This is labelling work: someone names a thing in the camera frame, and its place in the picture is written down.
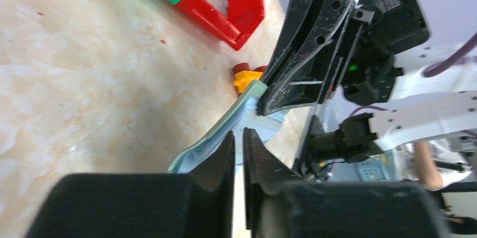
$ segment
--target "black plastic bracket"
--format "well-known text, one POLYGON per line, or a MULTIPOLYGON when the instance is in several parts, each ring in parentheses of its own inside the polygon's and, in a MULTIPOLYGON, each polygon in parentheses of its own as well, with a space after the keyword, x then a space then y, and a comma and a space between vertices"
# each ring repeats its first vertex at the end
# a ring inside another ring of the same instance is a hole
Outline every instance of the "black plastic bracket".
POLYGON ((371 132, 371 113, 350 117, 336 131, 311 137, 309 151, 313 161, 344 159, 347 163, 361 162, 383 151, 374 143, 377 135, 371 132))
POLYGON ((366 23, 353 0, 290 0, 258 114, 322 103, 340 84, 366 23))
POLYGON ((380 59, 366 66, 365 78, 348 74, 342 83, 343 95, 348 100, 361 106, 389 101, 396 77, 404 75, 401 68, 393 66, 394 55, 380 59))

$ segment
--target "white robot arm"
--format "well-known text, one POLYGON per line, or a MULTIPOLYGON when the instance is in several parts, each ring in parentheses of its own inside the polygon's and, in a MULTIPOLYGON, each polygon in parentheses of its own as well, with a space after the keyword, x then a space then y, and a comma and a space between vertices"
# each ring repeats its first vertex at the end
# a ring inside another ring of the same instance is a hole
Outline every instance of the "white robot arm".
POLYGON ((477 129, 477 91, 462 91, 398 110, 375 112, 369 119, 374 143, 382 151, 424 140, 467 135, 477 129))
POLYGON ((397 54, 394 65, 402 68, 404 75, 397 77, 389 101, 422 93, 476 91, 477 49, 441 74, 431 78, 424 76, 427 68, 445 61, 460 48, 461 46, 419 46, 397 54))

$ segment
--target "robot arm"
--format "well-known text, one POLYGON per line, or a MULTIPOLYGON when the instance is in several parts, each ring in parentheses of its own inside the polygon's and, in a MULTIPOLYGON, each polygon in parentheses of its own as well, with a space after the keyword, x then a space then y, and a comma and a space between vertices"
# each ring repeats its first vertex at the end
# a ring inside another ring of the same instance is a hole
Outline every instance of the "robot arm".
POLYGON ((464 136, 468 129, 477 129, 477 91, 352 116, 333 132, 312 132, 299 158, 312 162, 342 158, 353 163, 409 142, 464 136))
POLYGON ((389 101, 422 93, 459 92, 477 90, 477 50, 471 51, 460 62, 441 74, 425 78, 423 72, 438 64, 460 46, 416 47, 396 55, 396 68, 402 68, 404 75, 397 77, 389 101))
POLYGON ((382 151, 398 145, 465 135, 477 128, 477 91, 444 95, 399 110, 379 111, 369 119, 382 151))

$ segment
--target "red toy block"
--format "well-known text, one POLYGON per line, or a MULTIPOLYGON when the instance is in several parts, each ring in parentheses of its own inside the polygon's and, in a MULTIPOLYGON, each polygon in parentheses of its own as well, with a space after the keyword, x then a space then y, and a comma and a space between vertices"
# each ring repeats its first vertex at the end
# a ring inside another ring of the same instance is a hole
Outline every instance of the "red toy block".
POLYGON ((176 6, 238 51, 264 19, 263 0, 227 0, 227 16, 207 0, 181 0, 176 6))
POLYGON ((240 73, 242 71, 250 71, 250 65, 249 63, 247 62, 242 62, 240 64, 236 64, 233 69, 232 69, 232 72, 234 74, 237 74, 237 73, 240 73))
POLYGON ((262 66, 259 66, 257 68, 255 68, 255 72, 265 72, 265 70, 267 69, 267 66, 266 65, 262 65, 262 66))

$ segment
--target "black cable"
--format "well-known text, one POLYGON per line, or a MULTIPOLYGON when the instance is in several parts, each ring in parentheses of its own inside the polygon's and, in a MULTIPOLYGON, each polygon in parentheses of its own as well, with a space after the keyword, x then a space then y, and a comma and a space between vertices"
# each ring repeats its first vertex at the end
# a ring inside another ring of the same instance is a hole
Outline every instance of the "black cable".
POLYGON ((468 136, 460 137, 460 139, 463 140, 463 141, 466 141, 466 140, 468 140, 469 138, 471 138, 471 139, 473 139, 473 140, 477 140, 476 137, 468 137, 468 136))
POLYGON ((318 176, 320 173, 322 173, 323 170, 326 169, 326 167, 328 167, 328 166, 330 166, 330 165, 333 165, 333 164, 335 164, 335 163, 346 163, 346 160, 339 161, 339 162, 333 161, 333 162, 326 163, 321 169, 319 169, 319 171, 316 173, 316 176, 318 176))
POLYGON ((469 167, 468 164, 462 163, 462 162, 457 162, 457 163, 449 163, 449 162, 442 162, 442 161, 437 161, 433 160, 435 163, 435 166, 441 169, 450 169, 450 170, 455 170, 458 172, 464 172, 466 170, 465 166, 469 167))

